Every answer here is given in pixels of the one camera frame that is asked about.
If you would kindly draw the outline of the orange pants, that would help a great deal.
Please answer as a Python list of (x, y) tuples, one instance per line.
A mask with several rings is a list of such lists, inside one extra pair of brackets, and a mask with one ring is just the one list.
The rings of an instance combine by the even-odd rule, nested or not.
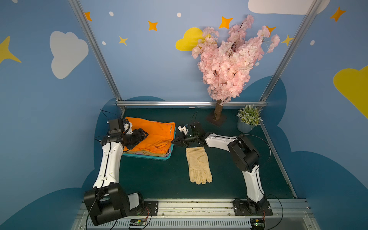
[(162, 123), (133, 117), (126, 117), (126, 119), (132, 124), (133, 130), (141, 128), (148, 133), (148, 136), (132, 150), (124, 147), (124, 152), (144, 152), (158, 157), (167, 154), (174, 139), (174, 122)]

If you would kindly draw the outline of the teal plastic basket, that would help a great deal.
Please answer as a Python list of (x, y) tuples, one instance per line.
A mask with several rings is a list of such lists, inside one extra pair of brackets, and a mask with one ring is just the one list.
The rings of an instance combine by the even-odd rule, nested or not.
[(159, 124), (158, 126), (140, 126), (148, 136), (133, 149), (124, 147), (124, 153), (167, 158), (172, 151), (171, 141), (175, 137), (175, 123)]

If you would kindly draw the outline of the khaki pants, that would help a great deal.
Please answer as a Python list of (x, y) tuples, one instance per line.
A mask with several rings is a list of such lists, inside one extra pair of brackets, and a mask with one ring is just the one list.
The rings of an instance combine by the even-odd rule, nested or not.
[(166, 153), (153, 153), (147, 150), (140, 151), (126, 151), (126, 154), (136, 154), (136, 155), (144, 155), (144, 156), (152, 156), (152, 157), (167, 157), (171, 154), (171, 151), (168, 150)]

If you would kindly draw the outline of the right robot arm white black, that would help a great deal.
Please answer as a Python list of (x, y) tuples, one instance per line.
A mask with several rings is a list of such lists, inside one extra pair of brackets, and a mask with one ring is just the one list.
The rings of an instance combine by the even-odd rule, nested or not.
[(186, 148), (189, 178), (192, 183), (200, 185), (212, 182), (205, 147), (225, 150), (231, 154), (235, 165), (241, 170), (247, 189), (245, 201), (236, 199), (233, 202), (235, 215), (270, 216), (273, 214), (260, 180), (260, 154), (246, 134), (229, 137), (205, 132), (199, 122), (189, 126), (179, 126), (178, 130), (179, 136), (171, 143)]

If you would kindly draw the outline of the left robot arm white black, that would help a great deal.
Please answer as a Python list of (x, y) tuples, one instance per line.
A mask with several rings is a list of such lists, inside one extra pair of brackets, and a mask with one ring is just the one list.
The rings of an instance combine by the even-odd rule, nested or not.
[(119, 183), (120, 161), (124, 149), (131, 150), (148, 137), (143, 129), (133, 130), (128, 119), (108, 121), (109, 130), (100, 141), (102, 162), (93, 189), (83, 201), (95, 226), (147, 211), (141, 193), (127, 194)]

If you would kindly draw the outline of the cream folded shorts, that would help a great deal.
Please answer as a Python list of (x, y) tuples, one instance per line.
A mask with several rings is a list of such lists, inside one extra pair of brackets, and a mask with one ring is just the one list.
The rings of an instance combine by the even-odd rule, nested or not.
[(204, 147), (186, 148), (186, 158), (190, 182), (205, 185), (213, 181), (208, 155)]

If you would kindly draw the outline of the small potted green plant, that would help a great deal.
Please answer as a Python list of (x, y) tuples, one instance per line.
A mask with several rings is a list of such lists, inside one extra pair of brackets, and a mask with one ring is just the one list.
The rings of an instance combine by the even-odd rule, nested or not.
[(249, 133), (254, 127), (260, 125), (262, 109), (253, 105), (246, 105), (238, 110), (237, 128), (242, 133)]

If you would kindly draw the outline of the pink cherry blossom tree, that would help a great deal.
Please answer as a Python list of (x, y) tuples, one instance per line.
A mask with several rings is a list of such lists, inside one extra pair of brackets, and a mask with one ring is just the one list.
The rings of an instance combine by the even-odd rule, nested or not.
[(208, 86), (209, 96), (216, 101), (213, 115), (208, 121), (221, 126), (224, 123), (222, 109), (225, 103), (239, 97), (251, 76), (250, 71), (257, 61), (271, 53), (279, 45), (280, 38), (272, 34), (267, 26), (258, 30), (255, 37), (246, 39), (247, 30), (252, 27), (251, 15), (241, 24), (229, 29), (229, 37), (218, 44), (219, 32), (206, 27), (203, 37), (192, 49), (193, 58), (200, 57), (198, 68), (203, 74), (203, 82)]

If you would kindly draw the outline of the left controller board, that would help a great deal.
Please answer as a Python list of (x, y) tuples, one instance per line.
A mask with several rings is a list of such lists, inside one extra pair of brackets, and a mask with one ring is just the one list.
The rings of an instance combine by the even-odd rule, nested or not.
[(130, 228), (144, 228), (148, 221), (145, 219), (131, 219), (129, 222)]

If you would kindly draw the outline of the controller board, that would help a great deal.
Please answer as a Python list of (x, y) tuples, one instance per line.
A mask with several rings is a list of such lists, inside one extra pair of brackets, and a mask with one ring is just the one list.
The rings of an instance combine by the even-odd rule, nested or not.
[(265, 229), (265, 220), (260, 218), (252, 218), (250, 219), (251, 230), (264, 230)]
[(148, 221), (145, 219), (131, 219), (129, 222), (130, 228), (144, 228)]

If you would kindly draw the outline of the right controller board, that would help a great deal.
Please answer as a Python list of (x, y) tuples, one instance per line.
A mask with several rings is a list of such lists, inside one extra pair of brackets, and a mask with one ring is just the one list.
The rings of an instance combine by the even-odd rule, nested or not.
[(252, 218), (250, 219), (251, 230), (264, 230), (265, 229), (265, 220), (260, 218)]

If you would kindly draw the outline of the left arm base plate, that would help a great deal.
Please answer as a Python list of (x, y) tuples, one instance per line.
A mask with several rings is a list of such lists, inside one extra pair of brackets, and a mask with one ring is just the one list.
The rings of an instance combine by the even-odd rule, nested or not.
[(135, 216), (146, 216), (149, 213), (150, 216), (157, 216), (159, 208), (159, 201), (157, 200), (145, 200), (143, 204), (138, 206), (136, 211), (133, 211)]

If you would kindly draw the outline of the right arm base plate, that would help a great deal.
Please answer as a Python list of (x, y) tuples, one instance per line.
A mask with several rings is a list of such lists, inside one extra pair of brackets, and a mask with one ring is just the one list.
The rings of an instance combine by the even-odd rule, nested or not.
[(273, 211), (270, 203), (261, 200), (258, 203), (236, 199), (232, 202), (236, 216), (272, 216)]

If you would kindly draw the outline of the aluminium front rail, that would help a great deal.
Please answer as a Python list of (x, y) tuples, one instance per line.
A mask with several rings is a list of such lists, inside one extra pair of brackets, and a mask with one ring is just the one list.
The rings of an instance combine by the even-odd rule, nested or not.
[[(233, 199), (148, 199), (159, 201), (157, 216), (130, 216), (99, 226), (87, 217), (85, 205), (73, 230), (250, 230), (250, 219), (264, 219), (265, 230), (318, 230), (319, 224), (305, 199), (269, 199), (272, 216), (236, 216)], [(130, 228), (131, 219), (148, 221), (144, 228)]]

